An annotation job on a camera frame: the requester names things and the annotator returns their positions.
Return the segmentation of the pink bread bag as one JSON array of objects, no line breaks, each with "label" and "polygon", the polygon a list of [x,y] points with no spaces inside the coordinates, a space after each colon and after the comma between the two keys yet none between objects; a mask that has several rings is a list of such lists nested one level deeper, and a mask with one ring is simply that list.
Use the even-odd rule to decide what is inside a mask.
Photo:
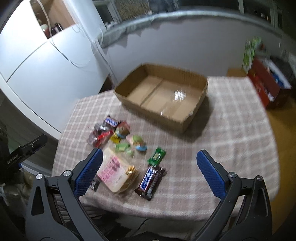
[{"label": "pink bread bag", "polygon": [[96,176],[112,193],[126,191],[139,175],[137,166],[131,164],[114,149],[103,149],[103,161]]}]

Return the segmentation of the clear bag red snacks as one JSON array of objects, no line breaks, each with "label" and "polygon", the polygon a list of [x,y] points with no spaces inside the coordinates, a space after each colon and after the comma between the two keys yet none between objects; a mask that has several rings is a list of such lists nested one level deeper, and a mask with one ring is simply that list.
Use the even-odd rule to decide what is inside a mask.
[{"label": "clear bag red snacks", "polygon": [[87,143],[94,148],[102,148],[113,133],[113,129],[109,126],[105,124],[96,124],[94,130],[87,139]]}]

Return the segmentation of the light green candy packet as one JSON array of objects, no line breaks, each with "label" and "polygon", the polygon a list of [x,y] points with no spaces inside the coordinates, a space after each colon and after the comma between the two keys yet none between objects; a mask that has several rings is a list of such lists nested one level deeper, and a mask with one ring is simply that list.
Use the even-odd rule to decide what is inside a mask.
[{"label": "light green candy packet", "polygon": [[129,143],[118,143],[115,145],[116,152],[126,152],[130,149]]}]

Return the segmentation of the brown chocolate bar front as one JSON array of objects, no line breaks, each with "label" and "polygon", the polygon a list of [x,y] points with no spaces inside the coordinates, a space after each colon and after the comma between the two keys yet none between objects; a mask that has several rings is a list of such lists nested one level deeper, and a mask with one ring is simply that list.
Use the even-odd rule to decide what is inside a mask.
[{"label": "brown chocolate bar front", "polygon": [[137,195],[150,201],[156,186],[161,181],[166,170],[162,167],[149,166],[138,187],[134,190]]}]

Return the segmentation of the brown chocolate bar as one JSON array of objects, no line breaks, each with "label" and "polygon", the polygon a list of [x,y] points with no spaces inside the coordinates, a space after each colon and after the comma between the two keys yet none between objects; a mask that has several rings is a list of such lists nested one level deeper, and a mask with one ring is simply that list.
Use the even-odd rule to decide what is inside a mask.
[{"label": "brown chocolate bar", "polygon": [[138,187],[134,190],[137,195],[150,201],[156,186],[161,181],[166,170],[162,167],[149,166]]},{"label": "brown chocolate bar", "polygon": [[110,128],[117,128],[118,125],[121,123],[120,120],[116,120],[114,118],[112,118],[110,115],[108,115],[104,121],[104,124],[106,124],[107,126],[109,126]]}]

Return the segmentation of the yellow candy packet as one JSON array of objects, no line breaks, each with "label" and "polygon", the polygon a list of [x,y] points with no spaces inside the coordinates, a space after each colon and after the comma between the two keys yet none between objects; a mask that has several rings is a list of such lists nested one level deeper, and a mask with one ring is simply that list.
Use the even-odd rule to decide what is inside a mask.
[{"label": "yellow candy packet", "polygon": [[114,133],[111,137],[110,137],[110,140],[115,143],[115,144],[119,144],[120,141],[121,141],[121,138],[116,134]]}]

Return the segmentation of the brown chocolate bar back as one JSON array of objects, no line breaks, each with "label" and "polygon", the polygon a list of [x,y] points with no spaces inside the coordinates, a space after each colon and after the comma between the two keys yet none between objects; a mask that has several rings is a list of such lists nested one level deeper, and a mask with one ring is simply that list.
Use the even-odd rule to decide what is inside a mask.
[{"label": "brown chocolate bar back", "polygon": [[118,125],[121,123],[120,120],[116,120],[114,118],[112,118],[110,115],[108,115],[104,121],[104,124],[106,124],[107,126],[109,126],[110,128],[117,128]]}]

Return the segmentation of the brown jelly cup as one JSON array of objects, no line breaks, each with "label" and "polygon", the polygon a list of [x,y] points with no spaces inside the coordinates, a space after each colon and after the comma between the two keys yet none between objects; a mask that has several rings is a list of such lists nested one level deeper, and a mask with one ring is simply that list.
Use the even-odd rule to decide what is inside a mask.
[{"label": "brown jelly cup", "polygon": [[119,138],[126,138],[130,134],[130,126],[126,121],[122,121],[117,126],[115,133]]}]

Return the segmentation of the small black snack packet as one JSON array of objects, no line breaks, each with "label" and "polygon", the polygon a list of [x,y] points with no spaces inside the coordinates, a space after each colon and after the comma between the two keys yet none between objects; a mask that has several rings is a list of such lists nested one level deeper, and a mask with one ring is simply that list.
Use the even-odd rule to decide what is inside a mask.
[{"label": "small black snack packet", "polygon": [[97,175],[95,175],[89,187],[91,188],[91,190],[96,191],[99,185],[100,185],[100,179]]}]

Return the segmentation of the white cabinet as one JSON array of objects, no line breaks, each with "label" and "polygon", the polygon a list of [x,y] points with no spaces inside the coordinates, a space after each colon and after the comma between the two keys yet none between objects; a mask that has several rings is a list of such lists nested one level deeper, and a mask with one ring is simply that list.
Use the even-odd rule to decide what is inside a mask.
[{"label": "white cabinet", "polygon": [[1,91],[58,139],[75,103],[109,75],[96,41],[99,13],[92,1],[15,1],[1,17]]}]

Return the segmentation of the pink plaid tablecloth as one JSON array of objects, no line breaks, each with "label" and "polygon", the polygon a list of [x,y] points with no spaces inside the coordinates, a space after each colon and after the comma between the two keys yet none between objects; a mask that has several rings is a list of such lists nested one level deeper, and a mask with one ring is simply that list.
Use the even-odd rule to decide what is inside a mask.
[{"label": "pink plaid tablecloth", "polygon": [[100,185],[88,190],[80,201],[91,209],[140,217],[205,220],[216,208],[214,196],[197,167],[196,155],[206,150],[212,158],[242,178],[264,178],[270,199],[280,187],[278,150],[268,116],[247,77],[210,77],[207,95],[185,133],[163,128],[124,108],[113,91],[79,100],[60,137],[52,168],[54,176],[71,170],[92,151],[87,139],[94,125],[110,115],[124,120],[148,145],[145,154],[133,160],[140,177],[156,148],[166,151],[161,166],[166,175],[152,200],[139,197],[134,187],[126,196],[111,193]]}]

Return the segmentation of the red cardboard box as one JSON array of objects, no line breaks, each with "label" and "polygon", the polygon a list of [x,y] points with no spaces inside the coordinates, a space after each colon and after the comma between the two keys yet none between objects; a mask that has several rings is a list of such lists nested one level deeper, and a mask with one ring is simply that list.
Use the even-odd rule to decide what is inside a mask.
[{"label": "red cardboard box", "polygon": [[281,108],[285,105],[292,87],[272,61],[255,57],[247,76],[266,109]]}]

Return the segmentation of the open cardboard box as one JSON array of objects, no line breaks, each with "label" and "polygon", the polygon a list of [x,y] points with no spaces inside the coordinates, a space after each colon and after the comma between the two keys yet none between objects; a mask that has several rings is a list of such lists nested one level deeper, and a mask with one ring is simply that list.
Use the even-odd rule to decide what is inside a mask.
[{"label": "open cardboard box", "polygon": [[208,79],[172,66],[139,65],[117,85],[114,93],[126,108],[184,133],[197,114],[208,90]]}]

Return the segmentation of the green drink carton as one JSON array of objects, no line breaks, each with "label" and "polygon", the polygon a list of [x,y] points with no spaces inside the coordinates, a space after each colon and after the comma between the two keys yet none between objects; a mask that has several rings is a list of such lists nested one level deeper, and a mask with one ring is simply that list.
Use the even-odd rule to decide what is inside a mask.
[{"label": "green drink carton", "polygon": [[255,52],[259,49],[261,44],[262,39],[260,37],[253,37],[251,40],[246,41],[242,63],[242,69],[246,73],[248,73],[248,71],[250,70],[255,56]]}]

